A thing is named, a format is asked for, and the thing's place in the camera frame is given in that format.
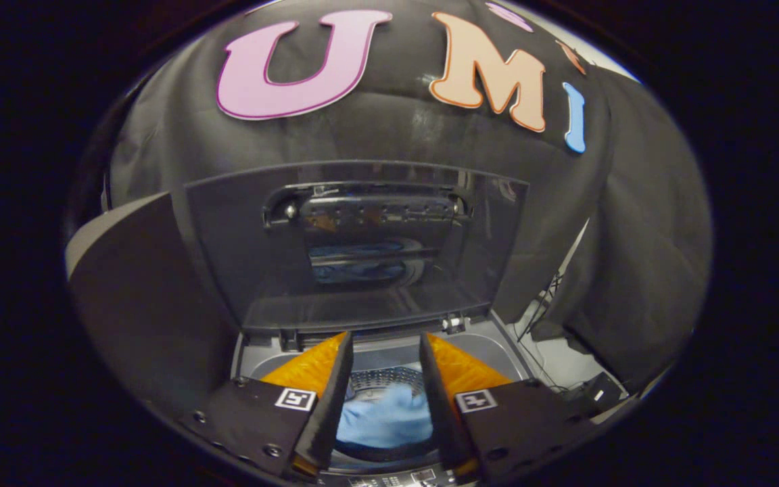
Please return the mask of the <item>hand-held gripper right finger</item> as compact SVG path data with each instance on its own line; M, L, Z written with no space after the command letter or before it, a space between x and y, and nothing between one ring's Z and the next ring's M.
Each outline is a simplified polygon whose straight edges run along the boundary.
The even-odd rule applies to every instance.
M421 335L419 358L431 438L458 483L528 481L598 433L541 380L510 381L435 335Z

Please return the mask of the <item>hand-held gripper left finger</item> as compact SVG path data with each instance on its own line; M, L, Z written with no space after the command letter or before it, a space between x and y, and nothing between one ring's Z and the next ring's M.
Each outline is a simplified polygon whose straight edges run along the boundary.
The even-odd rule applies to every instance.
M266 376L238 376L181 416L200 442L276 478L317 478L330 465L354 344L339 333Z

